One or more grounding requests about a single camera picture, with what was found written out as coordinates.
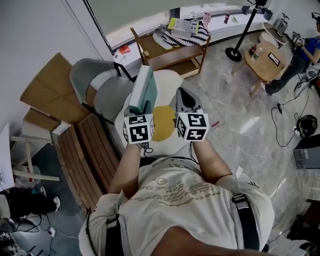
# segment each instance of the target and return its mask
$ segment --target yellow rug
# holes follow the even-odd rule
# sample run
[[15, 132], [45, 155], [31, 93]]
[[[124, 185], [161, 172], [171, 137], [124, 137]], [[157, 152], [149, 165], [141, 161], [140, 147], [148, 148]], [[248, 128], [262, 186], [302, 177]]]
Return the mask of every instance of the yellow rug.
[[169, 106], [156, 106], [153, 109], [154, 134], [153, 142], [162, 142], [175, 131], [175, 111]]

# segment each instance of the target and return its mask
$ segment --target white t-shirt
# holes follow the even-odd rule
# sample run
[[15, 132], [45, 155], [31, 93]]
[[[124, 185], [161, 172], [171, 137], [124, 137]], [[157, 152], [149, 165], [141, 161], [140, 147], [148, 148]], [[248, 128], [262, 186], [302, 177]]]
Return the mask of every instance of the white t-shirt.
[[[250, 201], [262, 250], [274, 222], [272, 203], [245, 174], [238, 182], [229, 175], [213, 185], [204, 181], [199, 166], [191, 160], [158, 159], [140, 168], [139, 190], [130, 200], [123, 192], [100, 198], [89, 220], [94, 248], [99, 256], [108, 255], [106, 221], [120, 214], [127, 233], [122, 246], [129, 247], [125, 256], [151, 255], [166, 231], [174, 226], [208, 245], [244, 249], [241, 222], [232, 202], [240, 187]], [[84, 256], [94, 255], [85, 228], [86, 223], [79, 234], [80, 250]]]

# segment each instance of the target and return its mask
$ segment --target floor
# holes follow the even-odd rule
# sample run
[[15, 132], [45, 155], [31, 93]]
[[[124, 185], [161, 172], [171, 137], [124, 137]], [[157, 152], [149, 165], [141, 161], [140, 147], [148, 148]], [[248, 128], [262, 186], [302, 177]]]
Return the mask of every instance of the floor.
[[[260, 33], [245, 37], [240, 52], [258, 43]], [[234, 173], [243, 172], [258, 183], [270, 197], [275, 210], [271, 232], [270, 253], [275, 255], [303, 255], [299, 249], [302, 241], [286, 239], [288, 228], [295, 216], [308, 206], [306, 198], [320, 199], [320, 170], [297, 170], [292, 150], [300, 140], [293, 137], [286, 147], [276, 141], [276, 129], [271, 109], [277, 103], [292, 99], [293, 90], [299, 81], [294, 77], [280, 92], [269, 96], [260, 88], [257, 95], [249, 97], [258, 78], [244, 66], [234, 75], [231, 70], [238, 65], [225, 55], [227, 47], [235, 47], [238, 38], [208, 48], [201, 74], [187, 78], [186, 87], [194, 87], [207, 98], [201, 97], [210, 123], [215, 124], [207, 138], [227, 162]], [[284, 46], [280, 51], [290, 61], [291, 49]], [[314, 115], [320, 120], [320, 97], [314, 88], [308, 91], [308, 103], [303, 114]], [[299, 98], [283, 106], [283, 114], [273, 111], [278, 127], [278, 141], [286, 144], [293, 135], [295, 112], [301, 112], [307, 101], [307, 90]]]
[[[258, 43], [258, 37], [259, 33], [247, 35], [241, 45], [241, 52]], [[271, 109], [277, 103], [293, 98], [298, 78], [294, 77], [284, 89], [272, 96], [261, 88], [256, 96], [250, 98], [249, 93], [256, 84], [257, 77], [246, 66], [232, 76], [231, 70], [237, 63], [225, 55], [225, 49], [234, 47], [238, 40], [235, 38], [210, 46], [201, 74], [185, 79], [182, 86], [196, 90], [212, 125], [207, 138], [232, 172], [243, 170], [272, 200], [275, 221], [269, 239], [269, 252], [281, 256], [301, 256], [304, 252], [299, 246], [303, 241], [290, 241], [286, 239], [286, 235], [295, 216], [308, 206], [305, 199], [320, 199], [320, 172], [296, 170], [292, 150], [299, 139], [294, 137], [288, 146], [280, 147], [271, 117]], [[289, 47], [284, 46], [280, 50], [289, 61], [292, 57]], [[320, 120], [320, 98], [315, 89], [310, 89], [308, 95], [303, 113], [314, 115]], [[286, 104], [283, 114], [277, 110], [273, 112], [280, 144], [285, 144], [291, 138], [295, 112], [300, 115], [306, 101], [307, 91]], [[188, 145], [177, 153], [182, 156], [186, 154], [189, 154]], [[52, 182], [44, 183], [49, 196], [59, 195], [61, 199], [60, 210], [48, 216], [52, 226], [70, 236], [77, 236], [84, 216], [68, 188], [54, 149], [47, 145], [33, 158], [33, 163], [39, 166], [42, 174], [58, 173], [61, 177], [61, 186]], [[47, 219], [43, 218], [42, 221], [43, 226], [48, 227]], [[39, 233], [17, 232], [13, 235], [25, 250], [36, 245], [38, 250], [44, 250], [45, 255], [50, 253], [50, 236], [42, 230]], [[52, 241], [52, 250], [51, 255], [81, 255], [78, 241], [60, 233]]]
[[[32, 163], [39, 167], [41, 174], [60, 177], [60, 182], [55, 183], [53, 181], [43, 180], [36, 185], [38, 188], [40, 186], [45, 187], [48, 198], [55, 196], [60, 198], [61, 206], [59, 210], [48, 213], [47, 215], [51, 227], [58, 228], [69, 236], [77, 237], [80, 228], [85, 222], [85, 217], [69, 189], [55, 147], [47, 144], [32, 158]], [[29, 220], [36, 225], [41, 221], [38, 216], [32, 217]], [[44, 229], [49, 227], [46, 216], [42, 217], [41, 226]], [[41, 256], [81, 256], [78, 239], [66, 237], [59, 231], [56, 232], [52, 241], [50, 235], [46, 231], [43, 231], [40, 226], [39, 232], [15, 232], [12, 233], [12, 237], [20, 248], [25, 251], [29, 251], [33, 246], [36, 246], [35, 249], [32, 250], [33, 255], [37, 255], [43, 250]]]

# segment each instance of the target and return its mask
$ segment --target wooden shelf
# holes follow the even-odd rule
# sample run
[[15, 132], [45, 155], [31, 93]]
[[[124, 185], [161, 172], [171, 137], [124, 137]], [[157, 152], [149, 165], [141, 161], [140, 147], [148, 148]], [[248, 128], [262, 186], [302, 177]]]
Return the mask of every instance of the wooden shelf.
[[[131, 28], [131, 31], [137, 42], [142, 63], [151, 66], [153, 71], [172, 70], [177, 72], [182, 78], [200, 73], [211, 36], [207, 39], [204, 47], [195, 44], [165, 50], [154, 41], [152, 35], [139, 37], [133, 28]], [[202, 56], [201, 63], [195, 59], [198, 56]]]
[[141, 45], [144, 51], [148, 51], [149, 53], [148, 59], [153, 59], [160, 55], [163, 55], [181, 48], [185, 48], [185, 46], [180, 46], [180, 47], [173, 47], [170, 50], [166, 50], [155, 42], [155, 40], [152, 37], [152, 34], [147, 34], [139, 37], [139, 44]]
[[200, 65], [194, 58], [187, 59], [178, 64], [169, 66], [167, 70], [172, 70], [177, 72], [183, 79], [198, 74], [200, 70]]
[[199, 45], [192, 45], [188, 47], [180, 47], [177, 50], [166, 52], [158, 57], [149, 59], [149, 65], [154, 71], [163, 70], [172, 65], [184, 62], [190, 58], [206, 54], [205, 50]]

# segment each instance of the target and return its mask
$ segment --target plastic bottle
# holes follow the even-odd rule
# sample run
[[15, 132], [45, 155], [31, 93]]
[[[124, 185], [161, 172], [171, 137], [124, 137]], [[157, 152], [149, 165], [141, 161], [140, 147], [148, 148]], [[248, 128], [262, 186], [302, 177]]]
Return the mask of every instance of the plastic bottle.
[[249, 54], [250, 55], [254, 54], [256, 50], [257, 50], [257, 45], [255, 44], [254, 46], [251, 47]]
[[210, 12], [205, 11], [203, 16], [203, 26], [206, 30], [208, 29], [208, 25], [210, 21], [211, 21], [211, 14]]
[[230, 11], [228, 11], [224, 17], [224, 23], [227, 24], [228, 23], [228, 20], [230, 18]]
[[261, 53], [262, 53], [262, 48], [259, 47], [259, 49], [256, 50], [256, 51], [253, 53], [251, 60], [252, 60], [253, 62], [256, 62], [257, 59], [259, 59], [259, 56], [261, 55]]

